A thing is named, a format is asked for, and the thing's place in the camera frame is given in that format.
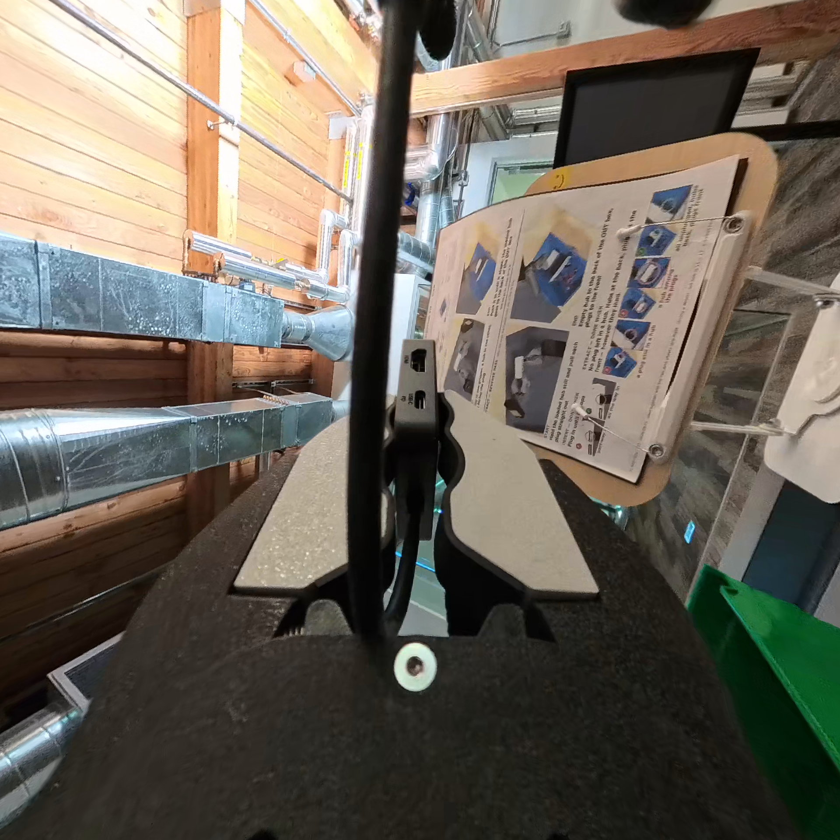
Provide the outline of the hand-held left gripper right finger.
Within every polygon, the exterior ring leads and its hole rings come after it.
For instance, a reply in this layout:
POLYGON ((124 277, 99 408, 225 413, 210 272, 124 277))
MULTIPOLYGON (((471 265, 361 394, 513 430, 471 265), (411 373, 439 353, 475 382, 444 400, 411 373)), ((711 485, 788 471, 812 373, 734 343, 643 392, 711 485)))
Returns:
POLYGON ((599 587, 530 447, 460 394, 439 396, 448 544, 526 596, 596 598, 599 587))

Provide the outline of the wooden beam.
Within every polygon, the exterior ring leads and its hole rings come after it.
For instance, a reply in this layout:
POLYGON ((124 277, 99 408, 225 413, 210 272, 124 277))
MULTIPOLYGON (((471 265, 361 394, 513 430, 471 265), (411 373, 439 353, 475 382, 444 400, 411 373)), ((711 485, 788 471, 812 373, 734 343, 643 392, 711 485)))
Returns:
POLYGON ((416 74, 409 114, 456 112, 546 98, 562 91, 569 72, 758 49, 757 64, 817 60, 839 39, 839 2, 760 7, 687 28, 649 30, 416 74))

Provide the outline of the black flat pad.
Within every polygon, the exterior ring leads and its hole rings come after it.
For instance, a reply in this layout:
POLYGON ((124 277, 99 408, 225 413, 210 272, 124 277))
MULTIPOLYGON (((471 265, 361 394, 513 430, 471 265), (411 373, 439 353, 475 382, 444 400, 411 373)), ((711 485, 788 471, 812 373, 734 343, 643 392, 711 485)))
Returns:
POLYGON ((742 581, 814 615, 838 562, 838 503, 785 481, 742 581))

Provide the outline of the white stand base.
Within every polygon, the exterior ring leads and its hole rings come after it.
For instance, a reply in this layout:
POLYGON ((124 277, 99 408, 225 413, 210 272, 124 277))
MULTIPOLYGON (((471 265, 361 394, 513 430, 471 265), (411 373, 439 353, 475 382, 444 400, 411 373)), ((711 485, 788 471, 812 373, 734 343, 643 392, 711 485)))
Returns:
POLYGON ((752 266, 747 278, 813 299, 815 323, 776 418, 739 426, 693 421, 701 432, 767 437, 763 461, 814 497, 839 502, 839 278, 829 287, 752 266))

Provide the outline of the printed instruction sheet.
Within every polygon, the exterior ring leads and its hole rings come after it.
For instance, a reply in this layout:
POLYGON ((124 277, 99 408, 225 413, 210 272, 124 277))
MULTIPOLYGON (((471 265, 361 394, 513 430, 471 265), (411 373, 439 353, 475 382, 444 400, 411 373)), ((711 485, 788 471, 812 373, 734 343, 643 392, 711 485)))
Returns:
POLYGON ((437 383, 553 452, 637 482, 739 173, 731 156, 509 199, 443 227, 437 383))

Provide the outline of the silver ventilation ducts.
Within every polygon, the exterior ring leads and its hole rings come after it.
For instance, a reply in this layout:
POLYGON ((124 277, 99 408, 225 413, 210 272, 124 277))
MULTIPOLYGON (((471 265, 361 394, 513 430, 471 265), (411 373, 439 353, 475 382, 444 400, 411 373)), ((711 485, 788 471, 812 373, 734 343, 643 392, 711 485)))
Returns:
MULTIPOLYGON (((295 327, 281 300, 2 238, 2 327, 269 344, 295 327)), ((332 401, 299 395, 167 408, 2 413, 2 530, 222 466, 327 428, 332 401)))

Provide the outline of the grey multi-port hub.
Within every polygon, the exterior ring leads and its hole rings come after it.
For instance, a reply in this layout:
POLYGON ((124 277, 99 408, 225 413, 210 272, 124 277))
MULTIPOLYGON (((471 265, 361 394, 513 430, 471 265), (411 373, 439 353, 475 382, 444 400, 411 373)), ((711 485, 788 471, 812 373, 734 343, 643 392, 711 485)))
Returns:
POLYGON ((438 457, 438 387, 435 342, 405 339, 391 415, 388 455, 393 467, 397 533, 410 525, 432 538, 438 457))

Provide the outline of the black braided cable green plugs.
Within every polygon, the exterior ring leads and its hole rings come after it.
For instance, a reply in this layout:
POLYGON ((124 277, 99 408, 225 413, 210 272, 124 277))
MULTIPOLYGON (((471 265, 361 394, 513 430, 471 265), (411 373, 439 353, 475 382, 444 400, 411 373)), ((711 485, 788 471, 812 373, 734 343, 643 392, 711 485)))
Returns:
POLYGON ((398 216, 403 191, 415 37, 424 2, 384 3, 353 344, 348 461, 348 580, 353 630, 382 630, 382 472, 398 216))

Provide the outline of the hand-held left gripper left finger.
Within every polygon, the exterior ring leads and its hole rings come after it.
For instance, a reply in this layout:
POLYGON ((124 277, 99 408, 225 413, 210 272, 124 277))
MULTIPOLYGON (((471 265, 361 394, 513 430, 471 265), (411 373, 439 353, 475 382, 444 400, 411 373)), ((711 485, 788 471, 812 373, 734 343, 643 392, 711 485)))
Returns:
POLYGON ((236 578, 243 595, 301 595, 348 570, 350 420, 305 444, 236 578))

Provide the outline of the green plastic bin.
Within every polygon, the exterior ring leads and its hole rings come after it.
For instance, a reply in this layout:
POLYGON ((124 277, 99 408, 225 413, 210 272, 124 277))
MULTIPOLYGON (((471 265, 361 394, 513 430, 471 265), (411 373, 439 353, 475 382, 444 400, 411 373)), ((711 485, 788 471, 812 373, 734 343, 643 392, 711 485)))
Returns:
POLYGON ((705 565, 687 603, 803 838, 839 838, 839 630, 705 565))

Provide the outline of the black monitor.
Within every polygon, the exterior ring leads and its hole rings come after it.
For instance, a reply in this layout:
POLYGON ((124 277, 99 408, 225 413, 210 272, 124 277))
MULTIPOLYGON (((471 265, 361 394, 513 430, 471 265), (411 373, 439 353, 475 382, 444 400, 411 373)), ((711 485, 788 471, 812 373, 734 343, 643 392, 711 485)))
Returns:
POLYGON ((760 48, 569 71, 553 168, 731 130, 760 48))

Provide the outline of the wooden post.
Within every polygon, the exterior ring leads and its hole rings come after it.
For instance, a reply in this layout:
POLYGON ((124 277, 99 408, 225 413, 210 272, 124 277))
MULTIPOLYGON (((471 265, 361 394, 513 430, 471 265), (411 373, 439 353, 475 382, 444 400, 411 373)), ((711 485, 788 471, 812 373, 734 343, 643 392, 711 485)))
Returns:
MULTIPOLYGON (((234 118, 241 115, 244 2, 185 2, 187 82, 234 118)), ((225 243, 238 233, 239 131, 209 107, 186 106, 186 226, 225 243)), ((187 401, 215 403, 233 394, 234 346, 189 343, 187 401)), ((230 468, 186 479, 187 537, 195 537, 230 501, 230 468)))

